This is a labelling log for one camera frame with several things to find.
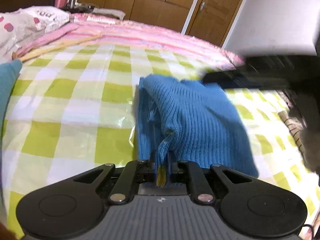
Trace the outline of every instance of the blue knitted sweater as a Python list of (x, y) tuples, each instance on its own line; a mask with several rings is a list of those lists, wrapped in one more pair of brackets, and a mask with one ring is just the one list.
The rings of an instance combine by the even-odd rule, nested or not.
[(161, 75), (140, 78), (137, 130), (140, 158), (156, 151), (157, 166), (165, 164), (171, 150), (177, 160), (202, 168), (220, 163), (258, 176), (238, 112), (216, 84)]

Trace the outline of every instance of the white wall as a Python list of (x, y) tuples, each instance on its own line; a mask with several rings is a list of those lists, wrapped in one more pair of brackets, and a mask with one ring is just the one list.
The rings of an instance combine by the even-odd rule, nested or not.
[(315, 54), (320, 0), (246, 0), (224, 48), (238, 54)]

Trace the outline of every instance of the checkered bedsheet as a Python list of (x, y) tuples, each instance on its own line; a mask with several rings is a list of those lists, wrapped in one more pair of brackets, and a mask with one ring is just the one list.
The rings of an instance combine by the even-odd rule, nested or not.
[[(135, 159), (134, 95), (141, 76), (196, 78), (206, 62), (168, 51), (78, 45), (23, 65), (7, 109), (3, 137), (4, 197), (8, 226), (23, 233), (15, 217), (27, 193), (94, 168), (124, 166)], [(298, 194), (311, 223), (319, 206), (317, 176), (308, 173), (277, 113), (275, 92), (228, 90), (247, 128), (264, 181)]]

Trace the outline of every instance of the wooden stick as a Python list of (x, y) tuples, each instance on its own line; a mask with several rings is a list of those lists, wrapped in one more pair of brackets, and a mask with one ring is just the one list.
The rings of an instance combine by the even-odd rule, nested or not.
[(35, 57), (38, 57), (42, 54), (45, 54), (45, 53), (48, 53), (48, 52), (52, 52), (52, 51), (55, 51), (55, 50), (59, 50), (59, 49), (62, 49), (62, 48), (66, 48), (66, 47), (69, 47), (71, 45), (77, 45), (77, 44), (80, 44), (82, 42), (86, 42), (86, 41), (92, 41), (94, 39), (98, 39), (101, 37), (101, 34), (99, 35), (95, 35), (95, 36), (92, 36), (92, 37), (87, 37), (87, 38), (83, 38), (81, 40), (76, 40), (76, 41), (64, 41), (63, 43), (55, 46), (55, 47), (51, 47), (51, 48), (40, 48), (40, 49), (37, 49), (35, 51), (32, 51), (32, 52), (29, 52), (27, 53), (26, 55), (18, 58), (21, 62), (25, 62), (29, 59), (32, 59), (32, 58), (35, 58)]

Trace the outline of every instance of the white pillowcase with pink dots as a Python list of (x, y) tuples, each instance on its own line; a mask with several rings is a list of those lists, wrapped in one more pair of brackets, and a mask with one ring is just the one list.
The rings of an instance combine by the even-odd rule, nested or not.
[(0, 13), (0, 63), (28, 42), (54, 31), (69, 21), (70, 14), (52, 6), (32, 6)]

